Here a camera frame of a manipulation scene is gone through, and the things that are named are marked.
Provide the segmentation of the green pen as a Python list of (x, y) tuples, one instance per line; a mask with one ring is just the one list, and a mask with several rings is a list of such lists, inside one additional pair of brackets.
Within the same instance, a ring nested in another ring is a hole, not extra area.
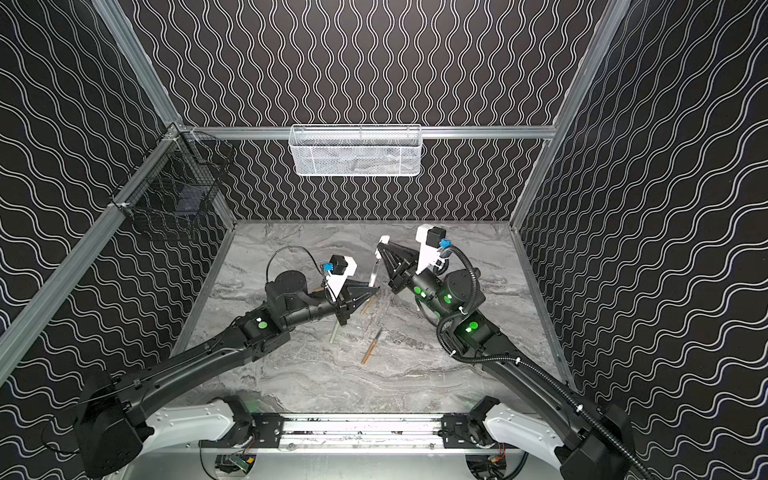
[(330, 336), (330, 339), (329, 339), (329, 343), (330, 344), (334, 343), (334, 341), (335, 341), (335, 339), (336, 339), (336, 337), (338, 335), (339, 329), (340, 329), (340, 325), (338, 323), (334, 324), (334, 328), (332, 330), (332, 333), (331, 333), (331, 336)]

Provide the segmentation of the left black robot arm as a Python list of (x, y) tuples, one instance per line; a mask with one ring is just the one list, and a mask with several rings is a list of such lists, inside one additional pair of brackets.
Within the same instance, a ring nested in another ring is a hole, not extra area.
[(103, 477), (128, 465), (155, 433), (152, 414), (224, 372), (286, 344), (299, 325), (329, 316), (340, 324), (377, 288), (347, 280), (337, 294), (311, 292), (303, 273), (288, 270), (265, 285), (266, 299), (209, 340), (144, 370), (86, 378), (73, 430), (85, 474)]

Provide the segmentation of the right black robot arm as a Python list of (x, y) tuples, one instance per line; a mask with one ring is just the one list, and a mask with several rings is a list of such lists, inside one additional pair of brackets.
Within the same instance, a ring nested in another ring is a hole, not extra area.
[(652, 478), (639, 459), (628, 415), (600, 407), (524, 354), (479, 309), (480, 270), (450, 241), (427, 240), (412, 249), (380, 239), (394, 293), (408, 290), (436, 317), (436, 338), (455, 361), (478, 365), (536, 412), (514, 411), (495, 400), (479, 405), (488, 442), (517, 447), (557, 469), (564, 479), (623, 479), (634, 472)]

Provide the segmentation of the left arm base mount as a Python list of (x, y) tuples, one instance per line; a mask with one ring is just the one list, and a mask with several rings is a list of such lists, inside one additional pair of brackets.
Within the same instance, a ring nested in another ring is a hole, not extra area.
[(277, 413), (252, 413), (251, 420), (236, 420), (219, 440), (200, 440), (203, 448), (276, 448), (279, 446), (285, 418)]

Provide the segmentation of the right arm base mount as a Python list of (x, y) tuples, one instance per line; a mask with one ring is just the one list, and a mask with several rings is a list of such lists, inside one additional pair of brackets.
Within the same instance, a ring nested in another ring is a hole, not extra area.
[(519, 450), (510, 443), (494, 440), (481, 421), (469, 414), (444, 414), (436, 434), (446, 449), (497, 449), (501, 446)]

